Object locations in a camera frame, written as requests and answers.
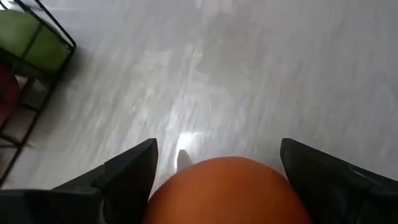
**floor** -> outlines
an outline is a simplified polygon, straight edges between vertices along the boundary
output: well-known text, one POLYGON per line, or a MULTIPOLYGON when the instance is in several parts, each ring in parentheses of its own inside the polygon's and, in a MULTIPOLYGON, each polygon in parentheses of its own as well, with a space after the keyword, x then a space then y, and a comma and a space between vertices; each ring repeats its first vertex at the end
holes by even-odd
POLYGON ((49 189, 147 138, 155 188, 282 138, 398 179, 398 1, 46 0, 78 51, 4 188, 49 189))

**black metal frame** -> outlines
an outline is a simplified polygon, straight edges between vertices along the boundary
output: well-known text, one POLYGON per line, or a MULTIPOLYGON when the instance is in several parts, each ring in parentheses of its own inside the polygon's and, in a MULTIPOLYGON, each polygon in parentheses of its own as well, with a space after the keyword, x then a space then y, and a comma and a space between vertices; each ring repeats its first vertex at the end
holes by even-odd
MULTIPOLYGON (((6 167, 6 170, 3 172, 3 174, 0 177, 0 187, 3 185, 4 181, 6 180, 7 176, 9 175, 13 165, 15 164, 15 161, 17 160, 19 154, 21 153, 23 147, 25 146, 25 143, 27 142, 27 140, 29 139, 30 134, 33 131, 33 128, 37 122, 37 120, 39 119, 41 113, 43 112, 43 109, 45 108, 45 105, 48 103, 55 87, 58 84, 58 81, 60 80, 62 73, 64 72, 70 58, 72 57, 73 53, 76 50, 76 42, 70 37, 70 35, 68 34, 68 32, 66 32, 66 30, 59 24, 59 22, 53 17, 53 15, 51 15, 51 13, 44 7, 44 5, 39 1, 39 0, 34 0, 36 2, 36 4, 38 5, 38 7, 40 8, 41 11, 43 11, 44 13, 46 13, 46 15, 51 18, 52 22, 57 26, 57 28, 62 31, 62 34, 66 36, 66 38, 68 40, 66 40, 65 38, 62 37, 62 35, 60 33, 58 33, 51 25, 49 25, 47 22, 45 22, 41 17, 39 17, 30 6, 27 6, 26 4, 24 4, 21 0, 13 0, 16 4, 18 5, 24 12, 29 13, 30 15, 32 15, 36 20, 39 21, 39 26, 35 32, 35 34, 33 35, 32 39, 30 40, 27 48, 25 49, 24 53, 22 54, 22 57, 17 57, 16 55, 13 55, 12 53, 0 48, 0 55, 7 55, 7 57, 13 58, 15 59, 14 64, 12 65, 11 68, 11 72, 9 73, 10 75, 10 79, 9 79, 9 83, 7 83, 6 85, 4 85, 1 90, 0 90, 0 96, 1 96, 1 102, 0 103, 6 103, 4 101, 4 98, 2 98, 3 94, 7 92, 7 89, 9 88, 9 85, 11 84, 11 80, 12 80, 12 76, 15 76, 18 72, 18 68, 21 66, 21 64, 25 64, 28 65, 29 67, 44 73, 46 75, 52 75, 53 77, 55 77, 49 88, 47 91, 47 94, 43 100, 43 102, 41 102, 40 106, 38 108, 28 105, 26 103, 22 102, 22 99, 24 99, 24 96, 26 94, 29 94, 30 91, 32 91, 32 87, 34 82, 36 81, 36 78, 34 77, 29 77, 26 84, 24 85, 24 87, 21 90, 20 96, 19 96, 19 101, 17 103, 16 106, 18 106, 18 108, 16 109, 25 109, 25 110, 30 110, 33 113, 35 113, 33 120, 30 122, 29 127, 27 128, 27 131, 25 132, 24 137, 19 140, 16 139, 12 136, 9 136, 7 134, 4 133, 4 130, 7 126, 7 124, 10 122, 11 118, 13 117, 13 115, 15 113, 10 114, 1 124, 0 124, 0 139, 3 139, 11 144, 3 144, 0 145, 0 149, 1 148, 15 148, 16 151, 11 159, 11 161, 9 162, 8 166, 6 167), (61 67, 59 68, 58 71, 56 71, 55 73, 49 74, 45 71, 42 71, 41 69, 39 69, 38 67, 30 64, 29 62, 25 61, 25 57, 27 55, 27 53, 29 52, 30 48, 33 46, 33 43, 35 42, 36 37, 38 36, 40 30, 43 28, 43 26, 45 28, 47 28, 52 34, 54 34, 55 36, 57 36, 57 38, 59 39, 59 41, 63 44, 65 44, 66 48, 70 51, 68 57, 65 59, 65 61, 63 62, 63 64, 61 65, 61 67)), ((4 9, 8 9, 0 0, 0 6, 2 6, 4 9)))
POLYGON ((0 223, 142 223, 158 155, 148 139, 52 190, 0 190, 0 223))

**tiled floor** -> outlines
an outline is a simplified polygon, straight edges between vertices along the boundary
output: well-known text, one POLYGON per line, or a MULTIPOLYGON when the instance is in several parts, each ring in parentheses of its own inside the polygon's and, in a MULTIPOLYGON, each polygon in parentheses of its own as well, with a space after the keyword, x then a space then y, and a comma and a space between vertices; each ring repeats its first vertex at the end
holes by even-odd
POLYGON ((398 179, 398 1, 58 0, 78 43, 5 188, 47 189, 155 137, 282 171, 294 138, 398 179))

